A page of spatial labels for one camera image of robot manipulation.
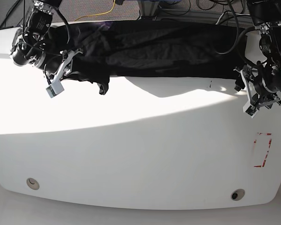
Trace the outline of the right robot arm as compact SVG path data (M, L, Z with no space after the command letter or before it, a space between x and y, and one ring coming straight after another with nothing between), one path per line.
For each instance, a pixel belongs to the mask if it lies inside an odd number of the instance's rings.
M82 50L71 48L72 33L61 14L60 0L35 0L23 26L16 31L10 57L17 66L41 69L49 84L72 72L73 58Z

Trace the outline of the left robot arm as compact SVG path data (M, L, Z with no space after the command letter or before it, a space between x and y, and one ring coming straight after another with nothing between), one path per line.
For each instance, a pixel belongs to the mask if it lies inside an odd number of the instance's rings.
M243 111L253 117L261 107L281 105L277 95L281 92L281 0L249 0L247 7L254 26L243 30L238 39L259 30L259 49L266 60L253 63L239 54L246 65L240 71L235 89L246 89L248 101Z

